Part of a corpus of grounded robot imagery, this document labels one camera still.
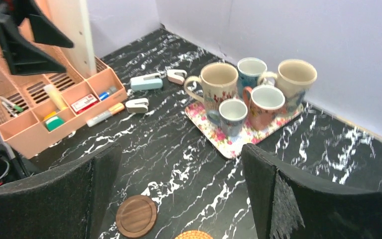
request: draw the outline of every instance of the reddish-brown mug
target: reddish-brown mug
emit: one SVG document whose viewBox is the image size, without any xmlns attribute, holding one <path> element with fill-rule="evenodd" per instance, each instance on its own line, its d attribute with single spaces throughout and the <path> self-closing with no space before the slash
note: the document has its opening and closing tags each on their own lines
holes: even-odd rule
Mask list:
<svg viewBox="0 0 382 239">
<path fill-rule="evenodd" d="M 285 96 L 274 86 L 245 87 L 242 98 L 248 107 L 248 120 L 255 130 L 265 129 L 277 115 L 285 113 Z"/>
</svg>

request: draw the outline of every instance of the round coaster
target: round coaster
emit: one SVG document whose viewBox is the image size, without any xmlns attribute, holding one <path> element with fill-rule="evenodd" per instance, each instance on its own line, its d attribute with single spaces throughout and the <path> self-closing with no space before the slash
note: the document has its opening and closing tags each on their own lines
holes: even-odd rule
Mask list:
<svg viewBox="0 0 382 239">
<path fill-rule="evenodd" d="M 180 234 L 175 239 L 213 239 L 213 238 L 209 234 L 202 231 L 187 231 Z"/>
<path fill-rule="evenodd" d="M 136 195 L 127 198 L 116 213 L 116 226 L 127 238 L 140 238 L 156 224 L 156 204 L 147 196 Z"/>
</svg>

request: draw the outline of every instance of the robotic claw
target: robotic claw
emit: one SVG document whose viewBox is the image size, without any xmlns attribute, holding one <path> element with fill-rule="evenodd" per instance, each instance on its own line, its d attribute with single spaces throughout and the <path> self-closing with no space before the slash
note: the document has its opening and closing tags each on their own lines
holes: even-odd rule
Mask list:
<svg viewBox="0 0 382 239">
<path fill-rule="evenodd" d="M 35 0 L 0 0 L 0 48 L 13 75 L 29 76 L 64 73 L 54 58 L 32 45 L 18 31 L 25 18 L 30 20 L 34 41 L 73 48 L 73 42 L 40 10 Z"/>
</svg>

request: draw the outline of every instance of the cup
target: cup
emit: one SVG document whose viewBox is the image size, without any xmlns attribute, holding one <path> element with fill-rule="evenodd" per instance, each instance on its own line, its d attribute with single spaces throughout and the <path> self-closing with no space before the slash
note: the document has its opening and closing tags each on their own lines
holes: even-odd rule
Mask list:
<svg viewBox="0 0 382 239">
<path fill-rule="evenodd" d="M 285 96 L 274 86 L 245 87 L 242 95 L 249 109 L 248 121 L 255 130 L 265 129 L 278 114 L 284 113 Z"/>
<path fill-rule="evenodd" d="M 220 103 L 236 95 L 238 71 L 227 63 L 210 63 L 203 67 L 200 77 L 190 76 L 184 82 L 185 92 L 204 104 L 206 112 L 219 110 Z M 197 82 L 203 89 L 203 97 L 188 89 L 191 82 Z"/>
<path fill-rule="evenodd" d="M 242 100 L 227 99 L 220 106 L 219 111 L 208 111 L 207 118 L 222 129 L 226 136 L 237 136 L 248 114 L 248 108 Z"/>
<path fill-rule="evenodd" d="M 267 65 L 258 58 L 247 57 L 238 61 L 237 68 L 239 74 L 237 82 L 238 95 L 242 98 L 244 87 L 256 87 L 258 78 L 267 71 Z"/>
<path fill-rule="evenodd" d="M 279 64 L 278 73 L 264 72 L 257 84 L 271 84 L 266 77 L 274 78 L 275 87 L 283 92 L 286 98 L 285 114 L 293 114 L 317 80 L 317 70 L 306 61 L 290 59 Z"/>
</svg>

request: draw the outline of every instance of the marble tabletop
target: marble tabletop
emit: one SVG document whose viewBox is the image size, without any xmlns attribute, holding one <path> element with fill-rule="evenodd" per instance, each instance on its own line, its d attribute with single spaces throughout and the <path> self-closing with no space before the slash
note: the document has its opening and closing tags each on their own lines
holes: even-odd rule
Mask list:
<svg viewBox="0 0 382 239">
<path fill-rule="evenodd" d="M 154 72 L 165 76 L 167 69 L 198 75 L 204 65 L 222 59 L 159 29 L 103 61 L 129 89 L 131 77 Z M 137 194 L 148 195 L 158 207 L 156 225 L 144 238 L 173 239 L 184 231 L 201 230 L 215 239 L 256 239 L 241 158 L 222 157 L 185 115 L 192 98 L 181 86 L 163 81 L 160 90 L 128 90 L 129 99 L 149 99 L 147 113 L 123 111 L 94 127 L 85 126 L 33 162 L 48 169 L 114 141 L 123 147 L 123 176 L 116 183 L 100 239 L 125 238 L 117 231 L 115 214 L 126 198 Z M 300 116 L 258 146 L 333 182 L 382 190 L 382 143 L 305 106 Z"/>
</svg>

